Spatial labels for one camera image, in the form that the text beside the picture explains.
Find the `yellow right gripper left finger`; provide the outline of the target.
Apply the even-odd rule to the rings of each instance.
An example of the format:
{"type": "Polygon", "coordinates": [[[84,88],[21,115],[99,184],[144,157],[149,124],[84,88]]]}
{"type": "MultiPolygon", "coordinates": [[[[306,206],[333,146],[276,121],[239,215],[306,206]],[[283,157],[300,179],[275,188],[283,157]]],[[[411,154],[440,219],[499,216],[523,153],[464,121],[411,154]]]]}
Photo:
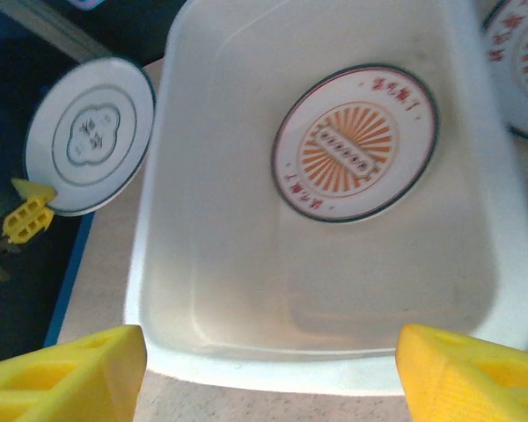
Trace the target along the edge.
{"type": "Polygon", "coordinates": [[[147,352],[121,325],[0,361],[0,422],[133,422],[147,352]]]}

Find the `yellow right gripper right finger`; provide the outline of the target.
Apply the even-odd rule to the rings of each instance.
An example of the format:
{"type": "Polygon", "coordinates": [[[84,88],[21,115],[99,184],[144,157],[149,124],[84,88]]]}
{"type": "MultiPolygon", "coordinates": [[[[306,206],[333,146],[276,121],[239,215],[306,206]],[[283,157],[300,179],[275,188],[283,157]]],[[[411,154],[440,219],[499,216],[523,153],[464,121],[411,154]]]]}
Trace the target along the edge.
{"type": "Polygon", "coordinates": [[[528,352],[405,324],[398,374],[413,422],[528,422],[528,352]]]}

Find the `grey patterned plate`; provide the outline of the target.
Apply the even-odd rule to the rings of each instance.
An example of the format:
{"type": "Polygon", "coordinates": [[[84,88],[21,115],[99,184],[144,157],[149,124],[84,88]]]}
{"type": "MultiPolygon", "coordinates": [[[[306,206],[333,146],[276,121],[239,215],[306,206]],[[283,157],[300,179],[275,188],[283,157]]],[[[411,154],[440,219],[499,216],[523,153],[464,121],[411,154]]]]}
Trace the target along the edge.
{"type": "Polygon", "coordinates": [[[94,59],[61,77],[27,129],[26,177],[56,191],[49,206],[80,216],[118,196],[150,146],[156,94],[143,69],[119,56],[94,59]]]}

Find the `white plastic bin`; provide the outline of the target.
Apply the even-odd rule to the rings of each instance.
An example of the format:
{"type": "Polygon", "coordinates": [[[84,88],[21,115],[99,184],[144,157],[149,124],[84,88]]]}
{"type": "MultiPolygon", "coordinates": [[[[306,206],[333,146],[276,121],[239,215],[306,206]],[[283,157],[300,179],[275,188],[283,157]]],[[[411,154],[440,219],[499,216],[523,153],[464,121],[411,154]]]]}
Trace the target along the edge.
{"type": "Polygon", "coordinates": [[[185,2],[166,43],[124,311],[150,370],[391,396],[405,324],[528,351],[528,207],[474,2],[185,2]],[[383,213],[317,222],[275,189],[275,135],[314,84],[365,63],[429,84],[436,149],[383,213]]]}

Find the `orange sunburst plate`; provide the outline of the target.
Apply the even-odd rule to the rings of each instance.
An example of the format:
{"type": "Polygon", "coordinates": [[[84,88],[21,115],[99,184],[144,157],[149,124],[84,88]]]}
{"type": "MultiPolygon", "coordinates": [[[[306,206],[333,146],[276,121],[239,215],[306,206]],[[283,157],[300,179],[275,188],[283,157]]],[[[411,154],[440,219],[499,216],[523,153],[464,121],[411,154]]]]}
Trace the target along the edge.
{"type": "Polygon", "coordinates": [[[483,23],[491,79],[509,130],[528,140],[528,0],[500,0],[483,23]]]}
{"type": "Polygon", "coordinates": [[[439,130],[434,93],[415,73],[385,63],[339,70],[284,116],[270,157],[275,189],[317,222],[372,218],[413,189],[439,130]]]}

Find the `aluminium frame post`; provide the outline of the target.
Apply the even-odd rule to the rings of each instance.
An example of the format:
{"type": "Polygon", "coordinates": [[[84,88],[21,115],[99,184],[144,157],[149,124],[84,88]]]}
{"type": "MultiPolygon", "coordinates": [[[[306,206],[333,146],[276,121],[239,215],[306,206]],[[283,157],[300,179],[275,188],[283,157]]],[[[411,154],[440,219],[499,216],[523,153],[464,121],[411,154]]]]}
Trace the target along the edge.
{"type": "Polygon", "coordinates": [[[113,53],[42,0],[2,0],[4,13],[77,62],[113,53]]]}

